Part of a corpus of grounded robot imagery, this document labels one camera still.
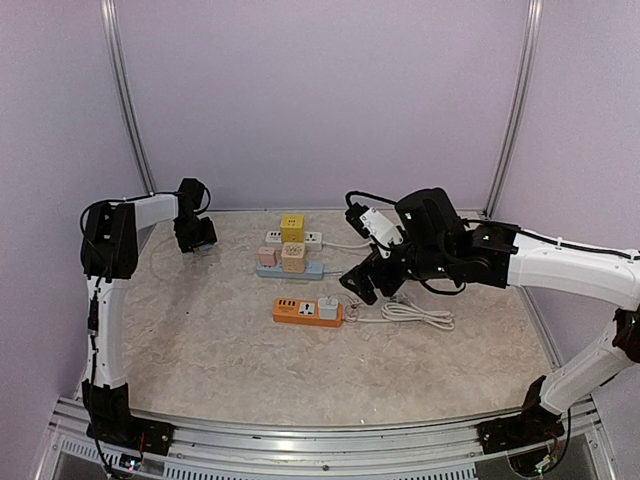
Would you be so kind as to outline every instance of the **white wall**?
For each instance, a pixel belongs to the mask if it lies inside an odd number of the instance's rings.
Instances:
[[[498,219],[550,235],[640,247],[640,6],[546,0],[532,84]],[[565,359],[614,307],[534,292]],[[622,477],[640,471],[640,367],[595,394]]]
[[[0,478],[20,480],[85,362],[78,216],[142,188],[100,3],[0,2],[0,45]]]
[[[117,3],[160,188],[202,179],[214,208],[342,206],[443,186],[484,207],[527,2]]]

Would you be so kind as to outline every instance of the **pink cube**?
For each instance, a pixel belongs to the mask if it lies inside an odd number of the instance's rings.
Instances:
[[[275,267],[278,263],[276,260],[276,249],[273,247],[258,248],[258,260],[263,267]]]

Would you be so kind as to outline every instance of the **marble table surface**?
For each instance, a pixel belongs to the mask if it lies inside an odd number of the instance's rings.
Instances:
[[[469,285],[443,297],[416,282],[402,287],[423,308],[452,311],[453,332],[419,323],[275,323],[276,297],[346,292],[337,275],[300,281],[255,274],[257,248],[282,214],[209,213],[219,242],[200,254],[180,253],[171,222],[156,227],[124,310],[133,408],[260,424],[404,423],[519,406],[529,384],[550,371],[513,289]],[[326,241],[363,242],[342,211],[305,215],[306,229]],[[366,253],[325,247],[308,259],[341,271]],[[382,303],[361,315],[380,317]]]

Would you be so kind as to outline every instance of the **blue power strip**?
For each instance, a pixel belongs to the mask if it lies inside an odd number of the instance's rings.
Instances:
[[[263,267],[258,264],[256,273],[263,278],[288,278],[297,280],[322,280],[324,275],[324,263],[307,262],[307,269],[304,273],[286,273],[282,270],[282,264],[278,262],[275,267]]]

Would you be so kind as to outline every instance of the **vertical metal post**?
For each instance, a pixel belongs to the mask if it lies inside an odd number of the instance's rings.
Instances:
[[[500,150],[500,160],[496,169],[491,185],[489,198],[485,205],[484,213],[487,218],[492,218],[496,213],[498,201],[504,188],[504,182],[513,156],[513,150],[522,120],[525,103],[527,100],[527,91],[531,79],[531,71],[533,70],[533,59],[535,57],[536,44],[538,42],[538,34],[540,32],[540,21],[542,18],[542,0],[529,0],[529,13],[527,16],[527,24],[525,27],[524,42],[522,44],[522,54],[520,56],[520,66],[518,68],[518,77],[516,82],[516,90],[511,103],[509,112],[509,121],[507,123],[507,131],[502,142]]]
[[[118,29],[118,16],[116,12],[115,0],[101,0],[102,7],[102,23],[107,37],[107,47],[109,48],[109,56],[111,59],[111,68],[116,83],[118,98],[120,99],[120,108],[124,118],[131,148],[136,161],[136,167],[140,175],[140,180],[147,193],[156,191],[156,184],[147,161],[147,156],[140,137],[138,121],[133,109],[131,101],[131,92],[127,82],[127,70],[125,68],[124,55],[122,53],[122,42],[120,40],[120,31]]]

